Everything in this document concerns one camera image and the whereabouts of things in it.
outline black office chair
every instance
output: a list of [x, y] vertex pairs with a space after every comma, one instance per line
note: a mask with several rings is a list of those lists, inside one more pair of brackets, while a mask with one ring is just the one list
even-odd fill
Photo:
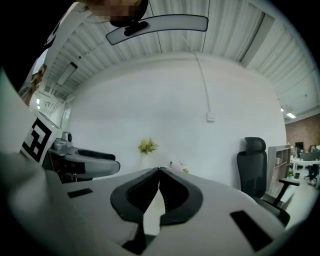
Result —
[[246, 150], [239, 152], [236, 160], [238, 164], [241, 191], [252, 197], [256, 203], [274, 214], [285, 226], [290, 220], [290, 215], [277, 207], [280, 199], [289, 185], [299, 186], [300, 182], [288, 178], [281, 178], [279, 182], [283, 187], [278, 197], [271, 204], [261, 199], [267, 189], [267, 153], [266, 143], [259, 137], [245, 137]]
[[317, 180], [318, 181], [318, 174], [319, 174], [319, 164], [313, 164], [311, 166], [308, 166], [308, 171], [309, 174], [305, 176], [303, 179], [305, 180], [306, 178], [311, 182], [312, 180]]

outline potted plant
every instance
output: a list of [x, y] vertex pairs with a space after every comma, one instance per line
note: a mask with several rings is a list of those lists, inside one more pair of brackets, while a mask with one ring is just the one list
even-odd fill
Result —
[[138, 149], [140, 152], [140, 161], [138, 165], [139, 170], [144, 170], [147, 168], [151, 168], [152, 166], [149, 164], [149, 153], [153, 153], [157, 150], [159, 146], [155, 143], [151, 138], [144, 138], [141, 140]]
[[288, 172], [288, 179], [293, 179], [294, 178], [294, 171], [293, 170], [290, 170]]

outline white cable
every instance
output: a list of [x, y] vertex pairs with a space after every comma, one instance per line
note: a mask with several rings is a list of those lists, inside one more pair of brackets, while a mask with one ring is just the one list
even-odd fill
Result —
[[191, 51], [193, 52], [193, 54], [195, 56], [196, 61], [198, 62], [198, 66], [199, 66], [200, 73], [201, 73], [202, 80], [203, 80], [203, 86], [204, 86], [205, 95], [206, 95], [206, 102], [207, 102], [207, 105], [208, 105], [208, 112], [211, 112], [211, 102], [210, 102], [210, 98], [209, 98], [208, 87], [207, 87], [205, 75], [204, 75], [204, 72], [202, 70], [198, 55], [197, 55], [196, 51], [192, 48], [192, 46], [189, 44], [187, 39], [184, 37], [184, 35], [181, 33], [180, 30], [179, 30], [179, 33], [180, 33], [180, 36], [183, 38], [183, 40], [186, 42], [186, 44], [190, 47]]

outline flower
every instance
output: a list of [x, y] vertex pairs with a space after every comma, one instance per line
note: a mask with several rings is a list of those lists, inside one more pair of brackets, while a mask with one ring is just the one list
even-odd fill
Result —
[[144, 138], [138, 146], [140, 153], [145, 153], [146, 155], [148, 155], [148, 153], [152, 153], [157, 148], [158, 145], [151, 138]]
[[172, 171], [178, 171], [178, 172], [185, 172], [185, 173], [188, 173], [189, 170], [187, 168], [184, 168], [185, 166], [185, 162], [184, 161], [180, 161], [179, 160], [179, 163], [172, 163], [170, 162], [168, 165], [167, 165], [167, 168], [169, 170], [172, 170]]

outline chair armrest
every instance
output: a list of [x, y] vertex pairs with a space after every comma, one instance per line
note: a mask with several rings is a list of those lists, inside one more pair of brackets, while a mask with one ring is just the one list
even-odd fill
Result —
[[283, 184], [293, 185], [293, 186], [300, 186], [300, 180], [292, 179], [292, 178], [280, 178], [279, 182]]
[[295, 180], [295, 179], [291, 179], [291, 178], [280, 178], [279, 182], [283, 183], [283, 187], [282, 187], [280, 193], [278, 194], [277, 198], [274, 200], [274, 202], [272, 204], [274, 207], [277, 207], [278, 203], [280, 202], [282, 196], [285, 194], [289, 185], [293, 185], [293, 186], [297, 186], [297, 187], [300, 186], [299, 180]]

